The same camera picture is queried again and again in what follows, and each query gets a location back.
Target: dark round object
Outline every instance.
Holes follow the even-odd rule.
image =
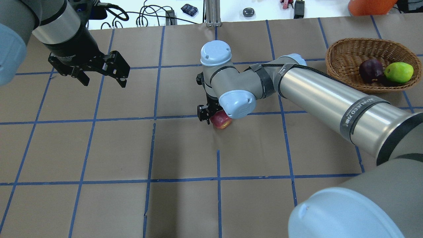
[[[366,60],[361,63],[359,73],[366,83],[372,83],[374,80],[381,80],[383,78],[382,63],[376,59]]]
[[[252,17],[252,16],[254,16],[255,11],[254,11],[254,9],[252,9],[252,8],[245,8],[245,9],[242,11],[242,14],[244,15],[244,17]]]

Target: fruit basket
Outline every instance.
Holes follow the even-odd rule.
[[[366,83],[360,77],[360,64],[377,59],[385,69],[394,62],[404,62],[414,68],[410,81],[388,85],[384,82]],[[416,85],[421,79],[422,64],[417,56],[400,43],[370,38],[346,38],[333,43],[326,52],[327,73],[351,87],[365,93],[403,91]]]

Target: power adapter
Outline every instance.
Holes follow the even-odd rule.
[[[174,10],[167,10],[166,16],[167,17],[175,17],[175,11]],[[175,18],[166,18],[166,25],[176,25],[176,19]]]
[[[296,0],[294,6],[294,19],[304,18],[304,6],[303,0]]]

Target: apple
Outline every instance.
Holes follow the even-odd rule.
[[[395,62],[385,69],[385,77],[394,83],[406,83],[413,76],[413,66],[404,62]]]
[[[228,117],[224,110],[221,110],[216,112],[210,121],[217,129],[225,129],[232,122],[232,118]]]

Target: red apple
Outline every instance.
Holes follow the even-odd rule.
[[[210,121],[217,129],[225,129],[232,122],[232,118],[228,117],[224,110],[216,112]]]

